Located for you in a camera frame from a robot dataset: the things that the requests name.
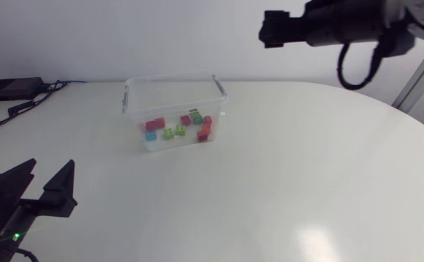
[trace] lime green block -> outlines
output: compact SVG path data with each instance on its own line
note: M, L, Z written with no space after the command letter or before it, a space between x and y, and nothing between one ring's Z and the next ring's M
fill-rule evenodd
M163 138L165 140L174 139L175 135L173 134L173 130L171 128L163 130Z
M179 124L176 126L175 135L185 135L186 134L186 126L183 124Z

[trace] power adapter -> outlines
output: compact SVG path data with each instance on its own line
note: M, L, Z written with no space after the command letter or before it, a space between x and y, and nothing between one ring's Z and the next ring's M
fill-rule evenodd
M0 79L0 101L33 100L43 83L40 77Z

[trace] container handle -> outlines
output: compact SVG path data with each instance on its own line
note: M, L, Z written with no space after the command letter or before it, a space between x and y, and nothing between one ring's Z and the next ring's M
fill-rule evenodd
M220 81L217 79L217 76L216 76L216 75L212 75L212 78L213 78L213 80L215 81L215 84L217 85L217 87L219 88L220 93L221 93L224 97L227 97L227 96L228 96L228 94L225 92L224 87L221 85Z

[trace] white table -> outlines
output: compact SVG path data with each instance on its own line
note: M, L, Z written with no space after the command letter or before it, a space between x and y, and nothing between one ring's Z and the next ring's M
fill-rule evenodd
M76 162L79 205L37 218L21 248L45 262L424 261L424 126L319 84L224 86L212 143L146 152L123 83L72 84L0 127L0 172L37 160L26 198Z

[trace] clear plastic container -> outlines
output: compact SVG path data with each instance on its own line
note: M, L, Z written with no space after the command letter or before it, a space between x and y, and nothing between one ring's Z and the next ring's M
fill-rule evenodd
M123 113L136 123L147 150L216 139L228 95L211 72L137 77L125 88Z

